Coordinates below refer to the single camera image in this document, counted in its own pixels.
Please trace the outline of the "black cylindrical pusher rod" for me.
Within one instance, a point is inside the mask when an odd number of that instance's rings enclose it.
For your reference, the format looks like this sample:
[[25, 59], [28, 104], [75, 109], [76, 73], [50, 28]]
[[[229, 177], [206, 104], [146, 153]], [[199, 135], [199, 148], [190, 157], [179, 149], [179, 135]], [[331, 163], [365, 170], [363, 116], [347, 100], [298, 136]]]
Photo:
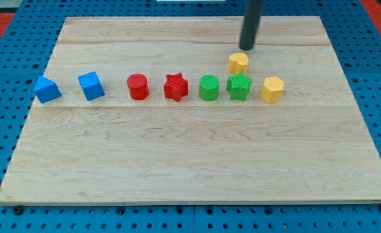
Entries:
[[243, 25], [239, 38], [239, 48], [252, 50], [256, 41], [257, 30], [263, 15], [265, 0], [247, 0]]

